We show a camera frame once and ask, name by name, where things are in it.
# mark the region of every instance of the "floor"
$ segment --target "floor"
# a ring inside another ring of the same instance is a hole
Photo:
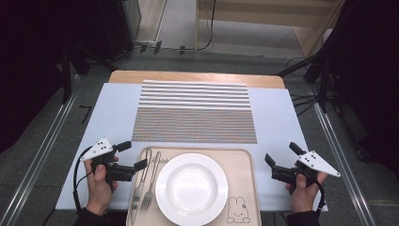
[[[157,37],[157,40],[162,41],[162,48],[179,49],[182,45],[186,48],[194,47],[193,13],[195,13],[195,0],[167,1]],[[204,46],[209,39],[207,22],[201,22],[201,31],[203,32],[199,36],[199,46]],[[272,74],[289,67],[303,57],[291,27],[221,22],[215,22],[213,42],[205,52],[220,55],[217,55],[214,61],[208,62],[204,60],[208,57],[206,53],[199,55],[186,53],[182,58],[177,58],[178,53],[174,53],[173,50],[165,51],[160,56],[154,56],[151,53],[137,56],[136,53],[132,53],[116,65],[121,69],[132,69],[133,61],[136,70]],[[149,64],[149,60],[151,62],[154,58],[161,59],[160,61],[163,62]],[[284,77],[284,84],[291,94],[309,95],[317,90],[317,83],[308,85],[303,82],[305,72],[306,69],[302,69]],[[74,83],[76,84],[74,88],[79,89],[79,95],[75,103],[72,103],[76,107],[71,110],[66,119],[63,119],[64,125],[57,132],[58,139],[52,143],[51,152],[46,156],[47,160],[43,163],[41,173],[38,178],[35,178],[35,185],[25,191],[29,193],[29,196],[22,200],[22,209],[17,209],[14,213],[18,218],[13,222],[2,222],[2,225],[3,223],[4,225],[41,225],[52,211],[59,195],[59,188],[64,186],[64,178],[72,164],[72,162],[64,163],[64,161],[73,159],[80,138],[86,129],[87,122],[83,119],[87,110],[80,105],[95,105],[95,97],[108,78],[109,71],[98,65],[92,65],[90,76],[76,78],[82,79],[80,83]],[[38,150],[42,150],[41,143],[46,139],[53,119],[57,118],[61,98],[62,90],[32,121],[18,143],[0,154],[0,178],[2,179],[0,213],[2,216],[7,212],[11,198],[21,185],[21,181],[32,170],[30,163],[35,159]],[[326,128],[322,125],[317,112],[316,106],[298,117],[305,139],[310,150],[321,152],[331,165],[338,168],[340,164],[334,151],[337,147],[334,147],[331,139],[327,138]],[[329,211],[322,214],[321,223],[323,225],[397,224],[399,222],[399,183],[394,174],[376,162],[366,164],[358,159],[355,143],[331,105],[327,105],[327,114],[324,115],[324,119],[332,125],[334,137],[339,142],[338,149],[343,152],[350,169],[348,174],[353,177],[349,177],[349,181],[332,177],[327,179]],[[351,193],[352,185],[359,186],[360,193],[356,194],[361,196],[356,198],[364,198],[365,209],[357,208],[356,199]],[[364,221],[364,216],[361,214],[364,210],[370,212],[368,219],[372,220]],[[74,219],[75,215],[72,212],[55,211],[47,225],[72,225]],[[262,214],[262,219],[263,225],[285,225],[283,218],[278,214]]]

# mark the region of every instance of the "beige tray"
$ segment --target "beige tray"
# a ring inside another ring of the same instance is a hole
[[[175,156],[183,153],[201,153],[214,159],[226,174],[229,184],[229,195],[220,215],[207,225],[261,225],[261,215],[258,204],[258,193],[254,180],[252,158],[246,150],[243,149],[208,149],[208,148],[170,148],[170,147],[150,147],[152,149],[152,158],[155,158],[157,152],[162,152],[161,162],[156,172],[156,177],[162,167]],[[145,158],[145,149],[141,152],[140,159]],[[152,175],[153,162],[151,161],[144,189],[141,194],[139,206],[142,199],[150,187],[150,179]],[[142,171],[136,175],[134,189],[137,187]],[[131,221],[130,207],[133,203],[133,193],[130,200],[129,211],[126,219],[127,226],[142,225],[175,225],[167,217],[165,217],[154,195],[152,204],[147,210],[138,210],[135,223]]]

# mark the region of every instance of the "cartoon rabbit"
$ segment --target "cartoon rabbit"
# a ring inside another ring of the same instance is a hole
[[[229,198],[228,223],[249,223],[248,210],[242,197]]]

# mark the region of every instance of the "black cable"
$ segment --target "black cable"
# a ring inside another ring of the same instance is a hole
[[[77,193],[77,183],[76,183],[76,176],[77,176],[77,170],[79,169],[79,164],[80,164],[80,158],[85,155],[85,153],[88,152],[88,150],[90,150],[92,146],[86,148],[84,151],[82,151],[82,153],[79,155],[79,157],[76,160],[75,163],[75,169],[73,172],[73,200],[75,202],[75,206],[76,206],[76,211],[78,214],[80,214],[80,212],[82,212],[82,207],[80,206],[80,201],[79,201],[79,195]]]
[[[320,194],[321,194],[319,205],[317,206],[317,210],[316,210],[316,218],[319,218],[320,213],[322,212],[323,206],[326,205],[325,190],[324,190],[324,187],[322,185],[320,185],[320,183],[317,180],[315,180],[314,183],[317,184],[317,186],[319,187]]]
[[[91,171],[90,173],[86,174],[86,176],[80,178],[80,180],[77,182],[76,187],[79,187],[80,182],[81,182],[83,179],[87,178],[92,172],[93,172],[93,171]]]
[[[202,51],[202,50],[205,50],[206,48],[208,48],[208,46],[211,44],[212,38],[213,38],[213,36],[214,36],[215,6],[216,6],[216,0],[214,0],[214,7],[213,7],[213,9],[212,9],[211,30],[210,30],[210,32],[211,32],[211,37],[209,38],[208,43],[206,44],[205,47],[200,48],[200,49],[194,49],[194,48],[191,48],[191,49],[160,48],[160,49],[162,49],[162,50],[175,50],[175,51]]]
[[[56,209],[54,208],[54,209],[49,213],[49,215],[47,215],[46,219],[43,221],[43,223],[41,224],[41,226],[44,226],[44,225],[47,224],[47,221],[49,221],[51,215],[52,215],[55,211],[56,211]]]

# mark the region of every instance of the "wrist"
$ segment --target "wrist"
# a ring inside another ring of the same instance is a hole
[[[98,203],[88,203],[88,206],[86,206],[86,209],[90,211],[91,213],[98,215],[102,217],[105,214],[106,206],[103,206]]]

